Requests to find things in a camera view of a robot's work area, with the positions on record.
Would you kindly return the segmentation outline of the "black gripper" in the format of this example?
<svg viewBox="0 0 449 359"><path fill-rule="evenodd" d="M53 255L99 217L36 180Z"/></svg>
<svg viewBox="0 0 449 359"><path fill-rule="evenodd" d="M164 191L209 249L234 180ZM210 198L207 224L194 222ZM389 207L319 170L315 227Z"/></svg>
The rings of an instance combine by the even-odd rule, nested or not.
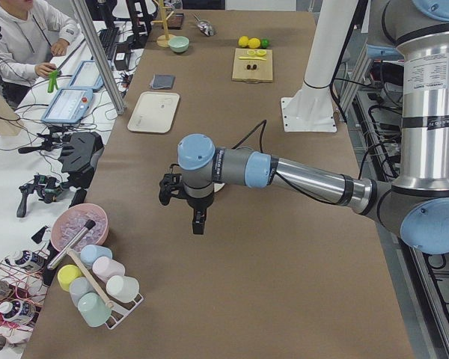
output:
<svg viewBox="0 0 449 359"><path fill-rule="evenodd" d="M197 198L188 195L187 203L194 209L192 219L192 231L195 235L204 235L207 209L213 204L213 193L205 197Z"/></svg>

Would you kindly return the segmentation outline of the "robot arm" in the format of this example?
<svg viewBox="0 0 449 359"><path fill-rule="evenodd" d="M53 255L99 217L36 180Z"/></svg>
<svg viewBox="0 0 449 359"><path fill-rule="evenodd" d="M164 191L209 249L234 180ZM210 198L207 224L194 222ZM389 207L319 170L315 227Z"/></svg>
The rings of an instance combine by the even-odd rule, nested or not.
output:
<svg viewBox="0 0 449 359"><path fill-rule="evenodd" d="M177 148L181 172L160 183L160 201L186 200L201 234L215 184L278 185L347 206L426 254L449 252L449 1L372 1L367 46L372 58L404 60L396 179L352 178L191 134Z"/></svg>

